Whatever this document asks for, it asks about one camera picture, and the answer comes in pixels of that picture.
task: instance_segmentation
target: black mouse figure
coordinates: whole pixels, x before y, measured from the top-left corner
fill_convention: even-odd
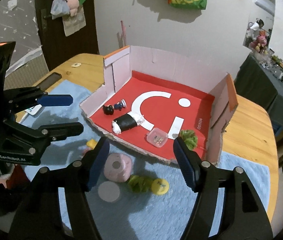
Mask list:
[[[108,106],[103,105],[103,112],[106,115],[113,115],[114,114],[114,108],[113,108],[112,105],[108,105]]]

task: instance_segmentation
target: white sticker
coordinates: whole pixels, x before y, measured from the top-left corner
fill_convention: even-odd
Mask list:
[[[12,10],[17,6],[17,0],[9,0],[7,3],[8,10]]]
[[[81,63],[74,63],[74,64],[72,65],[72,67],[79,67],[79,66],[81,66]]]

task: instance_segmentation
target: light blue towel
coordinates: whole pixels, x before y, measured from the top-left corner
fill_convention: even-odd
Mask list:
[[[40,167],[59,169],[79,159],[86,148],[86,142],[92,138],[98,141],[101,136],[101,133],[91,127],[81,115],[79,103],[91,94],[87,89],[64,81],[51,94],[71,94],[74,103],[71,106],[46,107],[37,118],[28,116],[23,124],[36,129],[43,124],[79,121],[84,125],[84,132],[65,141],[53,142],[43,154],[40,166],[25,167],[25,173],[30,180]],[[101,174],[97,186],[87,193],[87,199],[103,240],[180,239],[197,197],[197,194],[186,186],[180,169],[163,165],[155,158],[143,156],[115,142],[111,142],[110,153],[113,152],[131,156],[134,174],[164,178],[169,182],[170,188],[168,193],[162,196],[152,193],[135,194],[129,190],[127,184],[119,183],[120,199],[116,203],[107,203],[97,194],[98,186],[106,181],[104,174]],[[233,170],[236,166],[245,169],[267,209],[270,194],[269,168],[222,152],[219,167]],[[224,190],[219,189],[211,236],[218,232],[223,195]],[[71,228],[64,189],[59,190],[59,200],[62,220]]]

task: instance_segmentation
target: air conditioner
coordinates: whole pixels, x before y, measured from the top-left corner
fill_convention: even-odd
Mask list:
[[[262,8],[272,16],[275,16],[275,4],[269,0],[252,0],[254,4]]]

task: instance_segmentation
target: dark door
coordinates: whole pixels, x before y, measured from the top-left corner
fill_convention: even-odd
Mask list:
[[[49,17],[52,3],[53,0],[35,0],[38,34],[48,69],[51,71],[80,53],[98,54],[94,0],[83,4],[86,26],[68,37],[62,18]]]

